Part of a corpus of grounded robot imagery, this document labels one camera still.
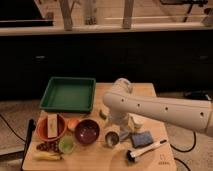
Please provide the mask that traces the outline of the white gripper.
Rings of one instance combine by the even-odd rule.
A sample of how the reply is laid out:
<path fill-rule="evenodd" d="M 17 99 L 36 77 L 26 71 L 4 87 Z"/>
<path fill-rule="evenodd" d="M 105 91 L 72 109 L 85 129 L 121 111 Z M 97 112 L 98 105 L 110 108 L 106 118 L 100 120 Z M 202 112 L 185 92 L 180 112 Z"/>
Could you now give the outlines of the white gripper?
<path fill-rule="evenodd" d="M 112 117 L 112 122 L 120 127 L 121 132 L 129 133 L 131 129 L 129 128 L 128 122 L 129 122 L 129 116 L 120 116 L 115 115 Z"/>

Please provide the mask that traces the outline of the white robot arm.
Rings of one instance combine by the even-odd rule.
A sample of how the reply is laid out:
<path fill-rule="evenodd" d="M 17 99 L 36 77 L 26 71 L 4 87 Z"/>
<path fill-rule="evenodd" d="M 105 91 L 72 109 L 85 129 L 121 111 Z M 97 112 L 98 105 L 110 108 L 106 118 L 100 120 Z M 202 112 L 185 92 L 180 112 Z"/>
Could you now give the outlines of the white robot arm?
<path fill-rule="evenodd" d="M 213 137 L 210 101 L 137 96 L 132 91 L 132 83 L 119 78 L 104 93 L 103 104 L 109 109 L 112 123 L 126 127 L 128 114 L 132 113 Z"/>

